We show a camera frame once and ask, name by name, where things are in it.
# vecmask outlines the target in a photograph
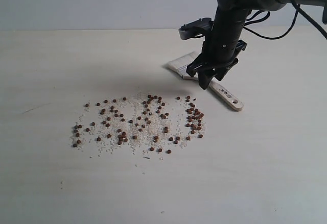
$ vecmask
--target pile of grains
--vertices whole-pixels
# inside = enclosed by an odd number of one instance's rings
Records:
[[[143,154],[171,154],[174,147],[183,148],[203,138],[204,114],[194,101],[196,98],[178,96],[172,105],[159,95],[138,94],[86,103],[85,111],[93,117],[83,122],[85,115],[80,116],[73,127],[72,147],[81,150],[87,142],[95,143],[99,157],[123,146],[131,147],[133,153],[140,148]]]

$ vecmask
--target wooden brush handle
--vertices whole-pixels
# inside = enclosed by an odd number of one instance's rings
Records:
[[[217,82],[211,81],[209,87],[235,111],[243,109],[243,103]]]

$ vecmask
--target white wall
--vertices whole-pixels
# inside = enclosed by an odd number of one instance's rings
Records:
[[[213,17],[216,0],[0,0],[0,30],[178,28]],[[321,23],[322,8],[304,7]],[[291,6],[263,25],[288,26]],[[298,24],[307,24],[300,17]]]

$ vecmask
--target table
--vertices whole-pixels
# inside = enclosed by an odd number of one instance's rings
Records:
[[[176,30],[0,32],[1,223],[326,223],[326,42],[242,39],[234,112],[163,68],[201,49]],[[163,160],[70,148],[85,101],[136,91],[197,97],[203,140]]]

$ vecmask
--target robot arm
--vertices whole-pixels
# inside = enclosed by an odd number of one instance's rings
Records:
[[[327,0],[295,0],[297,4],[323,6],[323,23],[327,23]],[[291,0],[218,0],[214,21],[210,18],[185,24],[179,29],[183,40],[205,37],[201,54],[192,62],[187,73],[199,78],[206,89],[213,78],[222,80],[238,63],[237,56],[247,44],[239,40],[246,18],[251,10],[277,11]]]

